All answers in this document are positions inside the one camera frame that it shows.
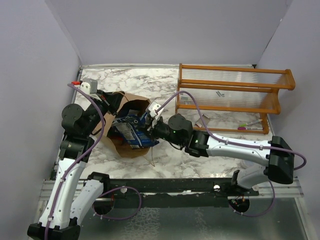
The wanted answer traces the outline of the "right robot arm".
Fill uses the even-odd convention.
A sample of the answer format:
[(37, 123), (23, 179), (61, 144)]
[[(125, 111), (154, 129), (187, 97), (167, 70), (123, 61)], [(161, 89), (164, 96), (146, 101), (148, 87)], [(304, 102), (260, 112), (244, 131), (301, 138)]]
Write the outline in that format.
[(227, 138), (193, 129), (192, 122), (181, 114), (171, 116), (168, 122), (160, 115), (148, 114), (147, 132), (153, 139), (177, 145), (196, 158), (228, 157), (252, 162), (251, 167), (232, 175), (229, 189), (236, 196), (268, 181), (293, 183), (295, 155), (282, 137), (273, 136), (269, 141)]

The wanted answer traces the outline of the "green marker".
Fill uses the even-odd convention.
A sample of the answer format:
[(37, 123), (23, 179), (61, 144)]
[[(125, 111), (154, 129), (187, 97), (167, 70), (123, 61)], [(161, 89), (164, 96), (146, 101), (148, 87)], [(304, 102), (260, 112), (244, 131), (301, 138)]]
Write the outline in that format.
[(251, 121), (251, 122), (240, 124), (239, 127), (240, 128), (246, 128), (248, 126), (252, 126), (252, 125), (255, 125), (255, 124), (260, 124), (262, 121), (263, 121), (262, 119), (258, 119), (258, 120), (255, 120), (255, 121)]

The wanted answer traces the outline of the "brown paper bag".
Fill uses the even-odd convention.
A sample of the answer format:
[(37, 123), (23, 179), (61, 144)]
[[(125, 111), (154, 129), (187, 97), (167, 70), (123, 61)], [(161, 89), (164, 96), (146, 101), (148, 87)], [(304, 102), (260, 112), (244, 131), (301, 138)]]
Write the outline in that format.
[[(122, 158), (132, 159), (146, 155), (151, 147), (133, 149), (125, 141), (124, 137), (113, 128), (112, 124), (115, 119), (123, 118), (128, 115), (138, 115), (140, 117), (143, 113), (146, 113), (146, 109), (150, 103), (150, 100), (146, 97), (124, 92), (124, 98), (120, 103), (117, 115), (106, 113), (103, 118), (105, 121), (104, 127), (102, 127), (102, 123), (99, 123), (92, 132), (93, 135), (98, 136), (101, 131), (103, 131), (103, 136), (100, 141), (108, 149)], [(146, 134), (144, 130), (145, 126), (136, 128)]]

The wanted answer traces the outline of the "open small cardboard box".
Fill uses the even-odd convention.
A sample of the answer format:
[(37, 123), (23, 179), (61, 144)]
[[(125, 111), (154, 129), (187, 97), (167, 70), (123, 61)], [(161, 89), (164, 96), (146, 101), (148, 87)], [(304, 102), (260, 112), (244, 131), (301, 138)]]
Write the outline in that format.
[(209, 122), (211, 121), (211, 119), (209, 117), (207, 117), (205, 114), (203, 114), (196, 122), (195, 122), (195, 126), (198, 128), (204, 128), (204, 126), (206, 126)]

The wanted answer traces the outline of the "blue snack bag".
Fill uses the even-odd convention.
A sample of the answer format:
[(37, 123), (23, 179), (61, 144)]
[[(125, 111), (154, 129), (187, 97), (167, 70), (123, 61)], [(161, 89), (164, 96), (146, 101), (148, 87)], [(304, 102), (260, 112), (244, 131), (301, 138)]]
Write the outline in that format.
[(130, 114), (121, 118), (117, 118), (113, 121), (112, 126), (117, 126), (119, 124), (130, 124), (135, 128), (144, 127), (146, 124), (147, 113), (143, 113), (141, 116)]

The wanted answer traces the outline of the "pink marker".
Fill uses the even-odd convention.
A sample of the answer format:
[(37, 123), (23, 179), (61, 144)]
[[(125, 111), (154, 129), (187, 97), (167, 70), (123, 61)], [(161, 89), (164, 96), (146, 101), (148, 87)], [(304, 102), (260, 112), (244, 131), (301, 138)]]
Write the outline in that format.
[(252, 126), (240, 126), (237, 130), (254, 130), (254, 131), (262, 131), (263, 127), (252, 127)]

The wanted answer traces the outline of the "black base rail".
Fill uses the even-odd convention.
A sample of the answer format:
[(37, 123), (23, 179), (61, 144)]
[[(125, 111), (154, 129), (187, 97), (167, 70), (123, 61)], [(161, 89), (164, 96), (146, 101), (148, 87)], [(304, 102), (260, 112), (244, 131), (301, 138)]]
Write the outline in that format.
[(87, 180), (98, 180), (106, 193), (94, 206), (98, 209), (187, 208), (229, 205), (229, 197), (258, 196), (258, 191), (234, 184), (232, 178), (128, 178), (114, 179), (92, 172)]

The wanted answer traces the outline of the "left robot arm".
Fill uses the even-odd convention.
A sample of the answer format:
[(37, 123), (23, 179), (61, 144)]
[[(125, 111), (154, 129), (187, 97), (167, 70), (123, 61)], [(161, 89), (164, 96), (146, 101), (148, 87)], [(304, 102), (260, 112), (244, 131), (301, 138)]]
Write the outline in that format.
[(42, 216), (28, 227), (27, 235), (33, 240), (77, 240), (91, 205), (98, 196), (103, 198), (110, 193), (111, 186), (104, 181), (105, 175), (99, 174), (89, 179), (75, 196), (82, 172), (98, 143), (91, 134), (98, 124), (105, 127), (105, 114), (118, 113), (124, 93), (98, 90), (85, 98), (91, 103), (87, 109), (72, 103), (62, 110), (64, 136), (55, 183)]

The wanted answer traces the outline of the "wooden shelf rack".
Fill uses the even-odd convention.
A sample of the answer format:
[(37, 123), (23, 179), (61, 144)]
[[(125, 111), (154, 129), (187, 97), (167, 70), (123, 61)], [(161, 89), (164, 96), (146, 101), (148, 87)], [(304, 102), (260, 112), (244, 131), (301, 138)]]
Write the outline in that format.
[[(213, 131), (265, 134), (269, 133), (268, 115), (281, 112), (279, 92), (292, 91), (296, 82), (291, 70), (255, 69), (253, 67), (205, 66), (180, 64), (177, 90), (188, 94), (193, 104), (186, 105), (176, 97), (175, 111), (195, 122), (201, 114), (210, 118), (207, 127)], [(224, 94), (219, 97), (216, 91)], [(263, 130), (238, 130), (239, 125), (262, 119), (251, 125)]]

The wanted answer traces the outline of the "Kettle sea salt vinegar chips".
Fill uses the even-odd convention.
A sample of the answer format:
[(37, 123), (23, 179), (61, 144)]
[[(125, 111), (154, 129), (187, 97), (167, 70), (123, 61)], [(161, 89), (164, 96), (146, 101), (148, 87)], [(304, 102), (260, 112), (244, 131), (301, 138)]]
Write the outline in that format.
[(152, 148), (160, 143), (158, 140), (151, 140), (145, 133), (128, 122), (116, 123), (112, 127), (124, 137), (132, 149)]

